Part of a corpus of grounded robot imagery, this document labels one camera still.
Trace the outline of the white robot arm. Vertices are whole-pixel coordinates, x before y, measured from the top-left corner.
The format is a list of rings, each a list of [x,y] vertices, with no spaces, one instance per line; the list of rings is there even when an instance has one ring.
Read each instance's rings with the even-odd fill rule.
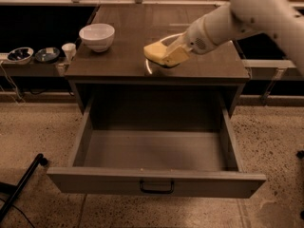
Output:
[[[229,0],[193,22],[168,46],[164,64],[174,67],[191,53],[206,54],[230,40],[260,32],[304,74],[304,17],[287,0]]]

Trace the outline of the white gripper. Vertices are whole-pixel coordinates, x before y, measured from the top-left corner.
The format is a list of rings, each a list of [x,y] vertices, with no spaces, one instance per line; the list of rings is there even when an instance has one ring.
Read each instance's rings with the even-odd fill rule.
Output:
[[[163,58],[167,67],[175,67],[190,57],[190,52],[206,54],[218,46],[213,42],[206,29],[206,17],[193,22],[184,35],[170,35],[162,39],[166,46]]]

